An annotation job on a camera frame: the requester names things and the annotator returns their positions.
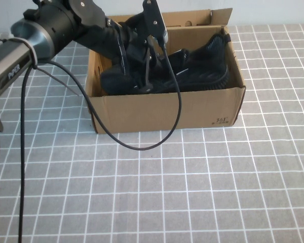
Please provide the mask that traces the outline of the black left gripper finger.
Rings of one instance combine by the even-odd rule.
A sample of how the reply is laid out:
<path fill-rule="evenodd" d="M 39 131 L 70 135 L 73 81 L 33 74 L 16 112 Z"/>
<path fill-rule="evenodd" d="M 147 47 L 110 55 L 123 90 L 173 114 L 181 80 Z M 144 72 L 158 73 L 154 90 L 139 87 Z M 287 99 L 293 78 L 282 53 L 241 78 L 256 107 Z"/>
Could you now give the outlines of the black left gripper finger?
<path fill-rule="evenodd" d="M 129 27 L 125 24 L 125 22 L 116 23 L 116 30 L 118 33 L 118 44 L 120 49 L 120 62 L 121 69 L 124 75 L 130 75 L 130 65 L 127 58 L 126 49 L 129 45 L 129 41 L 131 39 L 131 33 Z"/>
<path fill-rule="evenodd" d="M 141 93 L 148 93 L 153 88 L 152 84 L 149 82 L 149 64 L 150 64 L 150 49 L 147 49 L 146 52 L 146 65 L 145 65 L 145 76 L 144 76 L 144 85 L 140 89 Z"/>

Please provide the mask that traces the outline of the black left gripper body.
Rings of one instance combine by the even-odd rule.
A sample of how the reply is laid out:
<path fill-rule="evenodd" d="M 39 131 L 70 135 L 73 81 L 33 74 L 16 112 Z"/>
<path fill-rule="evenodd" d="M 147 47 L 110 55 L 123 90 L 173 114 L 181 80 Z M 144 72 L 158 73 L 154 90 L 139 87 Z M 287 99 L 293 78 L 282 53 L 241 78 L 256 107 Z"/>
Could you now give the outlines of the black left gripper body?
<path fill-rule="evenodd" d="M 103 16 L 98 25 L 98 53 L 102 56 L 120 62 L 120 49 L 116 22 Z M 150 67 L 158 65 L 158 54 L 155 51 L 152 37 L 159 45 L 163 44 L 163 18 L 161 14 L 137 14 L 125 21 L 131 33 L 131 39 L 126 49 L 130 67 L 144 66 L 146 52 L 150 49 Z"/>

